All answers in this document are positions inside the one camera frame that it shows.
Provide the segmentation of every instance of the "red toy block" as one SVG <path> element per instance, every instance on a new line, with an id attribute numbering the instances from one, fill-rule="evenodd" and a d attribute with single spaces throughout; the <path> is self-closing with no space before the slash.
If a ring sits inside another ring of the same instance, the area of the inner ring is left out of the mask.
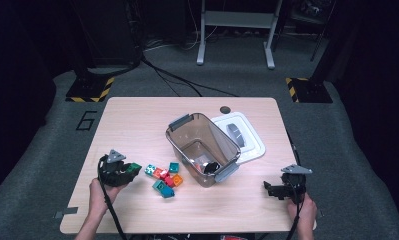
<path id="1" fill-rule="evenodd" d="M 174 175 L 172 177 L 172 180 L 173 180 L 174 185 L 176 187 L 180 186 L 180 184 L 183 182 L 183 178 L 180 175 L 178 175 L 178 174 Z"/>
<path id="2" fill-rule="evenodd" d="M 167 169 L 162 170 L 162 172 L 160 173 L 160 179 L 161 180 L 165 180 L 165 178 L 170 176 L 170 172 Z"/>
<path id="3" fill-rule="evenodd" d="M 174 181 L 172 180 L 172 178 L 170 176 L 166 177 L 164 180 L 165 184 L 168 185 L 168 187 L 175 187 Z"/>
<path id="4" fill-rule="evenodd" d="M 155 169 L 155 171 L 153 172 L 153 177 L 154 178 L 156 178 L 156 179 L 161 179 L 161 172 L 162 172 L 163 170 L 162 169 L 160 169 L 160 168 L 156 168 Z"/>

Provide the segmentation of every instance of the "wire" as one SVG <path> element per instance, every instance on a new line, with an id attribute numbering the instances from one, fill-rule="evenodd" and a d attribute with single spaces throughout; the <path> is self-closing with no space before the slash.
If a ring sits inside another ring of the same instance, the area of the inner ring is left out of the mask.
<path id="1" fill-rule="evenodd" d="M 122 239 L 127 240 L 127 237 L 125 236 L 124 232 L 122 231 L 121 225 L 118 220 L 118 216 L 115 213 L 114 207 L 112 206 L 111 199 L 109 198 L 108 194 L 106 193 L 105 185 L 103 184 L 102 178 L 100 176 L 100 163 L 102 162 L 102 159 L 99 160 L 99 163 L 97 164 L 97 178 L 100 183 L 100 187 L 102 188 L 103 195 L 105 196 L 105 203 L 108 206 L 109 212 L 112 215 L 112 218 L 114 219 L 115 226 L 117 227 L 118 233 L 121 236 Z"/>
<path id="2" fill-rule="evenodd" d="M 224 94 L 233 96 L 233 97 L 239 97 L 238 95 L 235 95 L 235 94 L 233 94 L 233 93 L 229 93 L 229 92 L 226 92 L 226 91 L 217 89 L 217 88 L 208 87 L 208 86 L 204 86 L 204 85 L 201 85 L 201 84 L 198 84 L 198 83 L 194 83 L 194 82 L 191 82 L 191 81 L 189 81 L 189 80 L 186 80 L 186 79 L 184 79 L 184 78 L 182 78 L 182 77 L 179 77 L 179 76 L 177 76 L 177 75 L 174 75 L 174 74 L 172 74 L 172 73 L 170 73 L 170 72 L 168 72 L 168 71 L 165 71 L 165 70 L 163 70 L 163 69 L 161 69 L 161 68 L 158 68 L 158 67 L 154 66 L 152 63 L 150 63 L 148 60 L 146 60 L 146 57 L 145 57 L 145 56 L 142 57 L 141 61 L 144 62 L 144 63 L 145 63 L 146 65 L 148 65 L 149 67 L 153 68 L 155 71 L 159 71 L 159 72 L 164 73 L 164 74 L 166 74 L 166 75 L 168 75 L 168 76 L 170 76 L 170 77 L 172 77 L 172 78 L 175 78 L 175 79 L 177 79 L 177 80 L 180 80 L 180 81 L 184 82 L 184 83 L 187 84 L 190 88 L 192 88 L 200 97 L 203 97 L 202 94 L 201 94 L 193 85 L 198 86 L 198 87 L 202 87 L 202 88 L 206 88 L 206 89 L 210 89 L 210 90 L 213 90 L 213 91 L 221 92 L 221 93 L 224 93 Z"/>
<path id="3" fill-rule="evenodd" d="M 187 1 L 187 4 L 188 4 L 188 6 L 189 6 L 190 16 L 192 17 L 192 20 L 193 20 L 193 25 L 195 25 L 196 39 L 195 39 L 195 41 L 193 42 L 192 46 L 190 46 L 190 47 L 188 47 L 188 48 L 182 48 L 183 50 L 190 50 L 190 49 L 192 49 L 194 46 L 196 46 L 196 43 L 198 43 L 198 39 L 199 39 L 198 27 L 197 27 L 197 25 L 196 25 L 196 21 L 195 21 L 195 18 L 194 18 L 194 16 L 193 16 L 192 7 L 191 7 L 191 5 L 190 5 L 190 0 Z"/>
<path id="4" fill-rule="evenodd" d="M 286 240 L 290 240 L 291 238 L 292 238 L 292 236 L 293 236 L 293 233 L 295 233 L 295 230 L 296 230 L 296 227 L 297 227 L 297 225 L 298 225 L 298 222 L 299 222 L 299 213 L 301 212 L 301 210 L 302 210 L 302 207 L 303 207 L 303 205 L 304 205 L 304 201 L 302 200 L 302 204 L 301 204 L 301 207 L 299 208 L 299 196 L 296 194 L 296 191 L 295 191 L 295 188 L 294 188 L 294 186 L 293 186 L 293 184 L 289 181 L 289 180 L 287 180 L 287 182 L 289 183 L 289 185 L 292 187 L 292 189 L 293 189 L 293 195 L 294 195 L 294 197 L 295 197 L 295 203 L 296 203 L 296 217 L 295 217 L 295 219 L 293 220 L 293 224 L 292 224 L 292 227 L 290 228 L 290 231 L 289 231 L 289 235 L 287 235 L 287 238 L 286 238 Z"/>

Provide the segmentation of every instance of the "person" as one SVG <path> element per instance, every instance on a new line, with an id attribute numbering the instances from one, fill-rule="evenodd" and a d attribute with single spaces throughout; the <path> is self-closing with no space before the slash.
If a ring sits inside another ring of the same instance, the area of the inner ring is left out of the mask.
<path id="1" fill-rule="evenodd" d="M 127 185 L 119 187 L 110 187 L 105 185 L 106 193 L 109 199 L 114 203 L 118 193 L 125 188 Z M 75 237 L 76 240 L 89 240 L 94 239 L 97 228 L 102 221 L 103 216 L 108 210 L 108 206 L 105 203 L 102 187 L 97 178 L 94 178 L 90 183 L 90 200 L 89 200 L 89 212 L 81 226 L 80 231 Z"/>
<path id="2" fill-rule="evenodd" d="M 106 193 L 108 194 L 112 203 L 114 203 L 118 193 L 124 189 L 127 185 L 119 187 L 109 187 L 105 185 Z M 108 206 L 104 201 L 104 195 L 100 182 L 97 178 L 94 178 L 90 183 L 90 200 L 89 200 L 89 212 L 80 231 L 76 236 L 76 240 L 89 240 L 94 239 L 97 228 L 102 221 L 103 216 L 108 210 Z M 287 211 L 292 219 L 296 217 L 296 204 L 291 199 L 287 201 Z M 299 221 L 297 225 L 297 233 L 299 240 L 313 240 L 314 239 L 314 221 L 317 215 L 317 205 L 308 195 L 305 193 L 304 202 L 299 213 Z"/>
<path id="3" fill-rule="evenodd" d="M 297 214 L 297 207 L 291 199 L 287 200 L 287 211 L 289 212 L 290 218 L 293 221 Z M 299 240 L 314 239 L 313 228 L 316 216 L 317 204 L 311 199 L 308 193 L 305 193 L 303 205 L 299 213 L 298 225 L 296 227 Z"/>

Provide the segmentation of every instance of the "plastic container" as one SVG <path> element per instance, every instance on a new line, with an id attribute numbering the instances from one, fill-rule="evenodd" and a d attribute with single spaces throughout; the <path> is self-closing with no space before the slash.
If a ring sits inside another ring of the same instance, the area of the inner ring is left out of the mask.
<path id="1" fill-rule="evenodd" d="M 178 160 L 202 187 L 224 181 L 239 168 L 239 146 L 201 113 L 186 114 L 170 123 L 166 137 Z"/>

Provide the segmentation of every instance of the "black cable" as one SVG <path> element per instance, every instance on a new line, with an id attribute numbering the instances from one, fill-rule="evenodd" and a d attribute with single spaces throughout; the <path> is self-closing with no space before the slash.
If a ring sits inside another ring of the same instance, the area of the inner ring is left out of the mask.
<path id="1" fill-rule="evenodd" d="M 165 70 L 163 70 L 163 69 L 161 69 L 161 68 L 158 68 L 158 67 L 154 66 L 151 62 L 149 62 L 148 60 L 146 60 L 145 56 L 142 57 L 141 61 L 144 62 L 144 63 L 145 63 L 146 65 L 148 65 L 149 67 L 155 69 L 156 71 L 162 72 L 162 73 L 164 73 L 164 74 L 166 74 L 166 75 L 168 75 L 168 76 L 170 76 L 170 77 L 172 77 L 172 78 L 178 79 L 178 80 L 180 80 L 180 81 L 186 83 L 186 84 L 189 85 L 200 97 L 203 97 L 202 94 L 201 94 L 193 85 L 198 86 L 198 87 L 202 87 L 202 88 L 206 88 L 206 89 L 210 89 L 210 90 L 213 90 L 213 91 L 225 93 L 225 94 L 230 95 L 230 96 L 233 96 L 233 97 L 239 97 L 238 95 L 235 95 L 235 94 L 233 94 L 233 93 L 229 93 L 229 92 L 226 92 L 226 91 L 223 91 L 223 90 L 220 90 L 220 89 L 216 89 L 216 88 L 204 86 L 204 85 L 201 85 L 201 84 L 198 84 L 198 83 L 194 83 L 194 82 L 191 82 L 191 81 L 189 81 L 189 80 L 186 80 L 186 79 L 184 79 L 184 78 L 182 78 L 182 77 L 179 77 L 179 76 L 177 76 L 177 75 L 174 75 L 174 74 L 172 74 L 172 73 L 170 73 L 170 72 L 168 72 L 168 71 L 165 71 Z"/>
<path id="2" fill-rule="evenodd" d="M 156 74 L 158 74 L 158 76 L 160 76 L 160 77 L 162 78 L 162 80 L 168 85 L 168 87 L 171 88 L 171 90 L 172 90 L 177 96 L 180 97 L 180 95 L 179 95 L 179 94 L 174 90 L 174 88 L 172 88 L 171 85 L 168 83 L 168 82 L 171 82 L 171 81 L 169 81 L 168 79 L 164 78 L 156 69 L 154 69 L 154 70 L 155 70 Z"/>
<path id="3" fill-rule="evenodd" d="M 103 195 L 105 196 L 105 203 L 108 206 L 108 209 L 109 209 L 109 212 L 112 215 L 112 218 L 114 219 L 115 226 L 117 227 L 119 235 L 121 236 L 122 239 L 127 240 L 127 237 L 125 236 L 124 232 L 122 231 L 121 225 L 120 225 L 119 220 L 118 220 L 118 216 L 115 213 L 114 207 L 112 206 L 111 199 L 109 198 L 108 194 L 106 193 L 105 186 L 104 186 L 104 184 L 102 182 L 102 178 L 100 177 L 100 163 L 101 162 L 102 162 L 102 160 L 99 160 L 99 163 L 97 165 L 97 178 L 99 180 L 100 187 L 102 188 Z"/>
<path id="4" fill-rule="evenodd" d="M 303 202 L 303 200 L 302 200 L 302 205 L 301 205 L 301 207 L 299 208 L 299 196 L 296 194 L 296 191 L 295 191 L 295 188 L 293 187 L 293 184 L 289 181 L 289 180 L 287 180 L 287 182 L 289 183 L 289 185 L 292 187 L 292 189 L 293 189 L 293 195 L 294 195 L 294 197 L 295 197 L 295 203 L 296 203 L 296 217 L 295 217 L 295 219 L 293 220 L 293 224 L 292 224 L 292 227 L 290 228 L 290 231 L 289 231 L 289 234 L 287 235 L 287 238 L 286 238 L 286 240 L 290 240 L 291 238 L 292 238 L 292 236 L 293 236 L 293 234 L 295 233 L 295 231 L 296 231 L 296 227 L 298 226 L 298 222 L 299 222 L 299 213 L 301 212 L 301 210 L 302 210 L 302 206 L 304 205 L 304 202 Z"/>

